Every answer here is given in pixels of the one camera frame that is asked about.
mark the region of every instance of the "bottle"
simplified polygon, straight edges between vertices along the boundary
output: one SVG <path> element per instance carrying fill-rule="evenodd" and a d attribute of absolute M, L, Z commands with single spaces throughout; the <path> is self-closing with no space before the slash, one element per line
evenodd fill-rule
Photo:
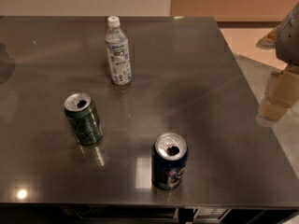
<path fill-rule="evenodd" d="M 112 81 L 116 85 L 127 84 L 132 78 L 128 39 L 120 25 L 118 17 L 108 18 L 107 59 Z"/>

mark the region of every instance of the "table top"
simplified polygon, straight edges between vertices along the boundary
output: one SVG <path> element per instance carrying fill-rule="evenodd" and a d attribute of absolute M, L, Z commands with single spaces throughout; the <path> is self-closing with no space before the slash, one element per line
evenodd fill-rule
<path fill-rule="evenodd" d="M 105 20 L 0 19 L 0 203 L 299 206 L 292 166 L 256 124 L 256 98 L 212 18 L 121 18 L 125 86 L 109 76 Z M 80 146 L 64 115 L 78 91 L 103 125 L 95 146 Z M 189 148 L 170 192 L 151 184 L 150 149 L 167 132 Z"/>

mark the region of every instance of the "floor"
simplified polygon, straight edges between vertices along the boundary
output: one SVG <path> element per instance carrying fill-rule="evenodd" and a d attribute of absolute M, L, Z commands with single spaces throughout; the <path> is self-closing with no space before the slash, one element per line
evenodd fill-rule
<path fill-rule="evenodd" d="M 272 28 L 223 28 L 221 29 L 231 51 L 283 70 L 286 64 L 276 57 L 275 49 L 261 49 L 257 43 L 267 35 Z M 283 224 L 299 224 L 299 216 Z"/>

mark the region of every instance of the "can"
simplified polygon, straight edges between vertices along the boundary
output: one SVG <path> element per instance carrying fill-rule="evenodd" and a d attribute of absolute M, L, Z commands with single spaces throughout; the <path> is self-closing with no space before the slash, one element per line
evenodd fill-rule
<path fill-rule="evenodd" d="M 74 93 L 64 102 L 64 113 L 77 141 L 93 145 L 103 137 L 103 128 L 95 103 L 87 93 Z"/>
<path fill-rule="evenodd" d="M 164 190 L 178 187 L 188 159 L 185 140 L 176 133 L 164 133 L 152 146 L 151 154 L 153 185 Z"/>

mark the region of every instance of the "dark blue can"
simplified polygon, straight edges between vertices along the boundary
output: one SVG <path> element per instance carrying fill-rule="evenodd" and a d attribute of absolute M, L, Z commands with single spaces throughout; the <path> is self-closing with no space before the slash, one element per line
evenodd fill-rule
<path fill-rule="evenodd" d="M 188 159 L 185 140 L 176 133 L 164 133 L 152 146 L 151 154 L 153 185 L 164 190 L 178 187 Z"/>

